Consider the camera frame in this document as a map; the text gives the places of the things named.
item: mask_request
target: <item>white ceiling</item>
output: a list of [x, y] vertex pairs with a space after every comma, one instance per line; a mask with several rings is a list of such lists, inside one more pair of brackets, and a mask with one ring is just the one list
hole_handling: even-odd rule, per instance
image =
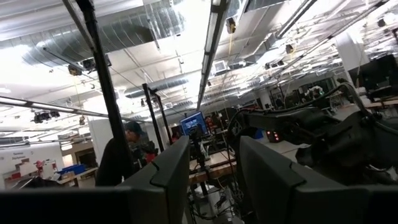
[[[393, 4], [391, 4], [389, 8], [390, 10], [398, 3], [395, 0], [391, 1]], [[19, 2], [21, 3], [20, 5], [23, 5], [23, 3], [30, 1], [18, 0], [15, 2]], [[45, 4], [44, 0], [35, 1], [35, 4], [39, 2]], [[276, 4], [271, 7], [265, 7], [243, 14], [236, 32], [233, 35], [229, 35], [226, 28], [224, 28], [215, 62], [219, 60], [232, 61], [236, 58], [245, 58], [252, 55], [261, 42], [266, 39], [266, 35], [277, 31], [299, 7], [301, 2], [300, 0], [286, 1], [282, 4]], [[298, 23], [294, 25], [294, 28], [285, 35], [288, 43], [294, 43], [296, 47], [295, 53], [292, 55], [271, 55], [271, 57], [282, 57], [285, 63], [294, 60], [301, 55], [305, 49], [316, 44], [322, 37], [327, 35], [327, 33], [339, 28], [344, 22], [352, 19], [353, 16], [366, 8], [365, 1], [352, 0], [340, 12], [337, 12], [335, 16], [325, 19], [327, 15], [344, 2], [344, 0], [318, 0]], [[376, 0], [369, 0], [370, 4], [373, 2], [376, 2]], [[172, 103], [174, 105], [186, 101], [187, 99], [197, 99], [210, 0], [182, 1], [182, 3], [174, 6], [173, 10], [183, 15], [185, 19], [185, 30], [182, 33], [169, 34], [167, 38], [158, 39], [159, 49], [155, 42], [149, 42], [134, 47], [127, 47], [108, 54], [112, 63], [109, 71], [115, 88], [129, 89], [135, 86], [141, 87], [143, 83], [156, 82], [176, 75], [196, 72], [197, 75], [194, 73], [194, 76], [198, 77], [198, 81], [192, 78], [189, 83], [162, 90], [160, 95], [164, 103]], [[46, 11], [35, 12], [26, 6], [23, 14], [15, 11], [13, 15], [3, 15], [1, 13], [5, 12], [0, 10], [0, 18], [13, 17], [21, 19], [26, 18], [27, 15], [34, 17], [38, 13], [44, 12]], [[64, 16], [65, 11], [60, 11], [60, 15]], [[372, 27], [369, 28], [372, 29], [371, 35], [367, 37], [369, 39], [376, 39], [377, 33], [382, 31], [382, 29], [378, 29], [377, 26], [375, 27], [377, 19], [378, 17], [375, 17], [368, 21], [372, 23]], [[54, 23], [58, 24], [59, 27], [65, 25], [65, 22]], [[0, 21], [0, 32], [4, 31], [2, 30], [2, 25], [4, 25], [4, 23]], [[42, 31], [45, 31], [55, 27], [42, 25], [40, 28], [44, 29]], [[308, 31], [309, 28], [312, 29], [311, 34], [301, 38], [302, 34]], [[311, 59], [317, 61], [317, 59], [321, 56], [324, 57], [326, 54], [336, 54], [336, 50], [330, 47], [331, 44], [332, 42], [316, 51], [318, 52], [318, 56], [313, 56], [312, 58], [308, 57], [300, 61], [300, 63], [297, 64], [297, 68], [305, 66], [306, 63], [310, 63]], [[22, 55], [24, 55], [26, 51], [25, 45], [3, 47], [2, 42], [0, 42], [0, 66], [3, 68], [2, 75], [0, 76], [0, 88], [7, 88], [11, 91], [10, 93], [0, 93], [0, 96], [77, 107], [88, 100], [89, 97], [91, 98], [101, 94], [96, 72], [87, 74], [90, 78], [84, 76], [72, 77], [69, 75], [66, 66], [48, 67], [43, 64], [29, 65], [25, 63], [22, 58]], [[242, 85], [246, 80], [262, 75], [272, 75], [272, 72], [264, 70], [263, 63], [228, 72], [225, 75], [220, 75], [210, 80], [212, 86], [206, 88], [206, 95]], [[91, 89], [91, 84], [94, 84], [96, 91]], [[74, 101], [73, 104], [67, 103], [67, 99], [75, 95], [80, 95], [81, 102]], [[225, 97], [224, 95], [219, 95], [212, 98], [211, 101], [220, 101]], [[141, 98], [127, 100], [127, 104], [128, 102], [131, 102], [131, 104], [134, 103], [133, 106], [128, 108], [133, 114], [143, 113], [140, 104]], [[12, 108], [6, 111], [0, 110], [0, 120], [3, 119], [5, 121], [13, 119], [16, 115], [29, 117], [27, 120], [30, 120], [33, 116], [29, 110], [24, 108]], [[62, 123], [56, 126], [49, 126], [46, 124], [35, 125], [29, 121], [21, 121], [18, 124], [3, 122], [3, 124], [0, 124], [0, 130], [13, 131], [27, 128], [30, 128], [30, 130], [54, 129], [61, 128], [62, 126], [65, 127], [67, 124]]]

